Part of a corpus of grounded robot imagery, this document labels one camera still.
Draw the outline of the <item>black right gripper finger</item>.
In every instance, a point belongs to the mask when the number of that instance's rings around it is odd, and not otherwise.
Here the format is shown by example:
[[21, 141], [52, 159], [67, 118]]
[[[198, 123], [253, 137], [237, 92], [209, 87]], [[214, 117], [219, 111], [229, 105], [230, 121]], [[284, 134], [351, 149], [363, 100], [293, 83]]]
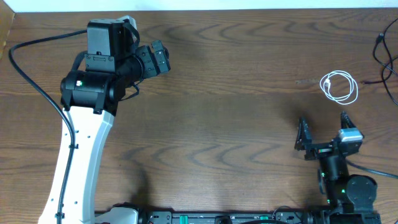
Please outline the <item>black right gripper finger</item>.
[[304, 151], [312, 144], [312, 135], [309, 130], [308, 122], [304, 117], [299, 119], [298, 133], [295, 140], [294, 149]]
[[346, 111], [342, 111], [340, 113], [340, 124], [341, 124], [341, 129], [356, 128], [355, 124], [349, 118]]

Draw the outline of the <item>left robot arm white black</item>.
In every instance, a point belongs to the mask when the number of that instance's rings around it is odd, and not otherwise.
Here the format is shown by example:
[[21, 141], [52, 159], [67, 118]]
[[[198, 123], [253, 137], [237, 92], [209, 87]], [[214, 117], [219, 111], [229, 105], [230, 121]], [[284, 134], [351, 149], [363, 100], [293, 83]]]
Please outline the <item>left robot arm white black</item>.
[[145, 217], [126, 203], [95, 213], [95, 191], [103, 148], [119, 102], [128, 88], [170, 71], [169, 52], [161, 41], [141, 45], [135, 20], [93, 19], [88, 48], [62, 80], [65, 120], [52, 188], [40, 223], [143, 223]]

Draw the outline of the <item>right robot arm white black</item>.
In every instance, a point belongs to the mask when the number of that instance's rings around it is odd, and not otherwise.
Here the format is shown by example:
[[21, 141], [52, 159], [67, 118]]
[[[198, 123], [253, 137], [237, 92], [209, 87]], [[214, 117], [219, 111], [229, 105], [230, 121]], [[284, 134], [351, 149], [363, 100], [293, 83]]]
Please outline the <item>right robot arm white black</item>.
[[359, 152], [364, 139], [346, 112], [340, 113], [341, 129], [330, 142], [313, 143], [304, 117], [298, 122], [294, 149], [305, 151], [306, 161], [318, 161], [318, 183], [328, 205], [311, 206], [303, 212], [302, 223], [380, 223], [374, 210], [377, 182], [370, 176], [350, 174], [348, 156]]

